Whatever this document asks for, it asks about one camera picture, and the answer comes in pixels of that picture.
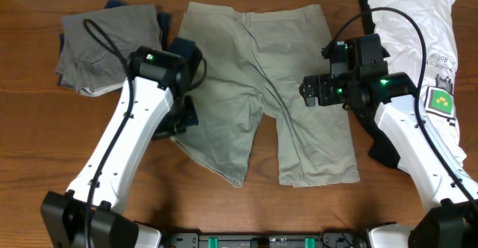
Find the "khaki green shorts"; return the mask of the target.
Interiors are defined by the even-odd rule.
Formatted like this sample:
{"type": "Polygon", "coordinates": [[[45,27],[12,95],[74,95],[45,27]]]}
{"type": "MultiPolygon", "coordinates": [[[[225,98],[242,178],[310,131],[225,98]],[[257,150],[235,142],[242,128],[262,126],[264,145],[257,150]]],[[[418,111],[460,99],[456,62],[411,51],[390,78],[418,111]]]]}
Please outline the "khaki green shorts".
{"type": "Polygon", "coordinates": [[[258,125],[269,116],[281,185],[359,181],[347,112],[309,108],[299,94],[304,77],[329,70],[320,50],[332,36],[320,5],[253,13],[191,2],[179,34],[197,44],[208,68],[191,92],[199,123],[174,137],[190,158],[241,187],[258,125]]]}

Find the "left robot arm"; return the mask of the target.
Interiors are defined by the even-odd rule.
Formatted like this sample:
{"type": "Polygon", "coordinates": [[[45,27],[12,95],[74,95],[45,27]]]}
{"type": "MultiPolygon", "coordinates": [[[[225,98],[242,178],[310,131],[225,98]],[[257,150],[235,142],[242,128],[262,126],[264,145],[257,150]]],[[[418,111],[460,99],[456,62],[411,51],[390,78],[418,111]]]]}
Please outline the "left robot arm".
{"type": "Polygon", "coordinates": [[[141,46],[131,55],[133,84],[125,84],[96,149],[66,193],[49,191],[40,208],[54,247],[159,247],[162,234],[128,220],[128,192],[151,140],[197,125],[191,97],[203,63],[194,43],[168,52],[141,46]]]}

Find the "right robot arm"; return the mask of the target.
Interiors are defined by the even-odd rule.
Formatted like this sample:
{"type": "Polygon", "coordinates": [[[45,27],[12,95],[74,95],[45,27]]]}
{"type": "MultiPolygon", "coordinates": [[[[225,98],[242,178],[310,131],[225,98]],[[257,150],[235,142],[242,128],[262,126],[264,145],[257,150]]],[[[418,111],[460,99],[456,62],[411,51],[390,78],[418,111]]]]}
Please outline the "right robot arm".
{"type": "Polygon", "coordinates": [[[476,247],[477,182],[458,164],[432,125],[411,79],[386,62],[310,75],[299,92],[307,106],[345,104],[363,110],[412,177],[424,218],[415,227],[388,224],[366,231],[369,247],[476,247]]]}

